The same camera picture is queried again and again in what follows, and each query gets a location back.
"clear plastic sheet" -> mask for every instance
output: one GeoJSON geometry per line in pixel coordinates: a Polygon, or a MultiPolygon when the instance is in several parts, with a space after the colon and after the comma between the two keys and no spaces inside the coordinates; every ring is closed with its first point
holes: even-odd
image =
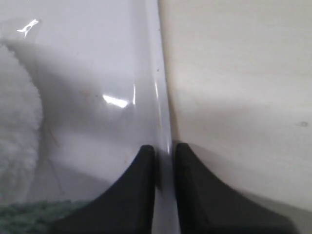
{"type": "MultiPolygon", "coordinates": [[[[13,2],[4,5],[9,14],[13,2]]],[[[23,202],[92,200],[150,144],[160,171],[153,233],[177,233],[157,1],[120,3],[62,2],[59,14],[57,1],[19,2],[25,15],[39,15],[40,30],[40,23],[1,25],[2,42],[32,77],[43,106],[39,159],[23,202]]]]}

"green fabric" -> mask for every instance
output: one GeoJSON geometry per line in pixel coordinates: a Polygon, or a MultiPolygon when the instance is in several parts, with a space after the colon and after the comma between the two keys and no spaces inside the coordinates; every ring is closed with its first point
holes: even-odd
{"type": "Polygon", "coordinates": [[[0,206],[0,234],[46,234],[51,222],[69,215],[87,203],[42,201],[0,206]]]}

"white towel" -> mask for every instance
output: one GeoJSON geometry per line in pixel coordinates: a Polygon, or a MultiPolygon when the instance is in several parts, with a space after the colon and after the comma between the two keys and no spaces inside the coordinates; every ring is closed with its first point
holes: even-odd
{"type": "Polygon", "coordinates": [[[26,199],[38,160],[42,105],[26,69],[0,46],[0,204],[26,199]]]}

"green carpet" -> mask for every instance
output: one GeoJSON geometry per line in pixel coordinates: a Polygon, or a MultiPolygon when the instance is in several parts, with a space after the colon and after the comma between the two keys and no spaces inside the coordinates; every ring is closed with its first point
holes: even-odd
{"type": "Polygon", "coordinates": [[[49,224],[87,201],[35,202],[0,206],[0,234],[47,234],[49,224]]]}

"white fluffy fabric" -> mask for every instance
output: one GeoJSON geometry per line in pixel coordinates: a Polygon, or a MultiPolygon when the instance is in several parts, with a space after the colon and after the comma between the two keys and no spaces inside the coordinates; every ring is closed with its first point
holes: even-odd
{"type": "Polygon", "coordinates": [[[26,69],[0,45],[0,204],[23,201],[38,160],[42,105],[26,69]]]}

